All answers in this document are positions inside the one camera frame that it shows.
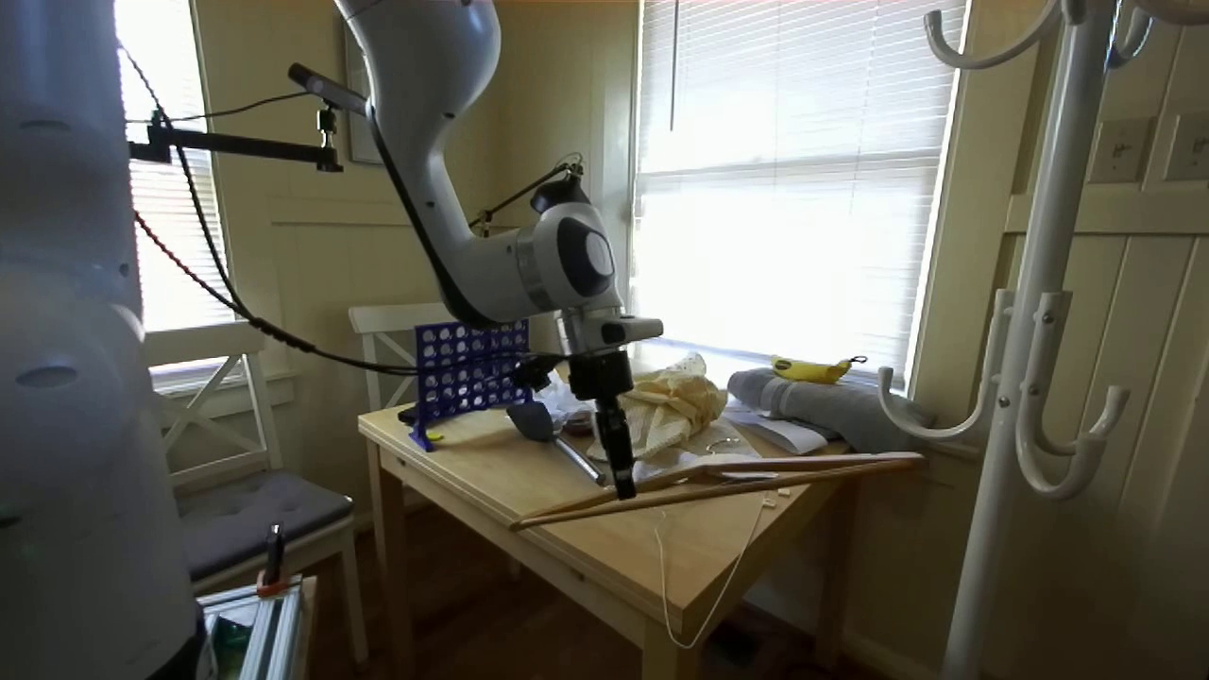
wooden chair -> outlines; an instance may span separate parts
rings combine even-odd
[[[366,666],[353,509],[348,496],[283,468],[260,346],[264,336],[240,319],[152,333],[142,342],[157,375],[163,441],[191,585],[206,594],[255,576],[269,530],[283,523],[285,570],[339,564],[352,656]],[[198,389],[166,389],[166,367],[198,375]]]

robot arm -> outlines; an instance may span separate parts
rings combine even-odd
[[[533,229],[479,237],[455,202],[445,169],[445,132],[482,95],[497,64],[489,0],[334,0],[366,71],[366,119],[382,161],[436,273],[445,305],[463,323],[517,319],[559,309],[570,389],[596,400],[596,435],[614,496],[633,496],[632,439],[619,394],[632,338],[662,336],[662,319],[619,309],[610,250],[576,174],[533,197]]]

coat hook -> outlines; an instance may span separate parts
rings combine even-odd
[[[1035,396],[1021,396],[1017,459],[1021,459],[1021,473],[1025,473],[1028,488],[1035,496],[1041,496],[1041,497],[1074,497],[1074,496],[1080,496],[1093,484],[1093,477],[1099,468],[1099,454],[1106,444],[1106,430],[1123,419],[1127,404],[1130,404],[1130,389],[1106,386],[1099,419],[1076,441],[1060,444],[1060,454],[1067,454],[1066,477],[1060,478],[1047,478],[1047,473],[1035,459],[1035,444],[1041,439],[1041,425],[1040,425],[1041,404]]]
[[[1110,386],[1106,404],[1099,419],[1074,441],[1052,444],[1041,430],[1041,406],[1047,406],[1047,375],[1052,375],[1057,362],[1057,338],[1066,323],[1067,293],[1041,289],[1035,318],[1030,318],[1030,351],[1028,351],[1028,370],[1021,380],[1021,412],[1017,412],[1017,459],[1030,491],[1041,497],[1074,497],[1076,491],[1086,488],[1094,477],[1099,454],[1106,444],[1106,430],[1123,419],[1130,389]],[[1040,468],[1040,454],[1051,455],[1067,455],[1067,468],[1060,478],[1047,478]]]
[[[907,430],[910,439],[959,439],[967,430],[973,430],[987,414],[987,404],[993,404],[993,386],[996,386],[996,362],[1003,353],[1003,328],[1008,328],[1008,318],[1012,318],[1012,293],[1008,289],[996,289],[993,293],[993,314],[988,314],[988,342],[987,342],[987,353],[982,353],[982,370],[979,370],[979,396],[973,396],[973,406],[967,419],[953,421],[953,425],[921,425],[915,421],[907,412],[899,412],[890,404],[890,380],[894,380],[894,370],[876,370],[878,375],[878,389],[876,389],[876,404],[878,412],[899,425]]]
[[[1138,12],[1161,18],[1161,21],[1176,21],[1176,26],[1203,26],[1209,21],[1209,7],[1192,7],[1190,0],[1132,0]]]
[[[1057,15],[1057,2],[1060,0],[1051,0],[1051,7],[1025,30],[1025,36],[1001,52],[988,52],[988,55],[967,55],[967,52],[955,52],[949,42],[944,42],[944,30],[940,30],[940,12],[930,12],[921,15],[921,26],[924,26],[924,36],[930,36],[930,50],[935,52],[935,60],[953,64],[953,69],[996,69],[1012,55],[1021,55],[1025,50],[1030,50],[1041,30],[1052,21]]]
[[[1114,42],[1110,52],[1106,52],[1106,69],[1123,69],[1123,64],[1138,60],[1138,52],[1143,50],[1150,26],[1154,21],[1143,12],[1132,12],[1130,26],[1127,26],[1127,36]]]

banana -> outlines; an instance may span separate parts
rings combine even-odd
[[[787,380],[833,386],[853,362],[865,362],[865,353],[851,353],[843,362],[773,358],[771,370]]]

wooden table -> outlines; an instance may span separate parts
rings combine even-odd
[[[504,435],[501,441],[496,439],[489,444],[424,454],[412,441],[412,430],[397,419],[397,406],[358,414],[358,430],[371,441],[376,565],[387,589],[385,606],[399,676],[416,676],[412,610],[404,589],[404,488],[420,491],[501,546],[511,557],[564,589],[610,629],[632,637],[642,649],[647,680],[696,676],[700,666],[700,644],[685,649],[667,637],[663,610],[681,637],[690,637],[700,625],[712,625],[779,554],[779,546],[800,530],[821,523],[815,516],[824,507],[831,507],[831,546],[824,564],[826,589],[815,642],[824,666],[831,666],[839,653],[843,574],[857,491],[853,484],[779,488],[512,530],[517,516],[591,496],[599,488],[591,488],[552,444],[526,441],[522,435]]]

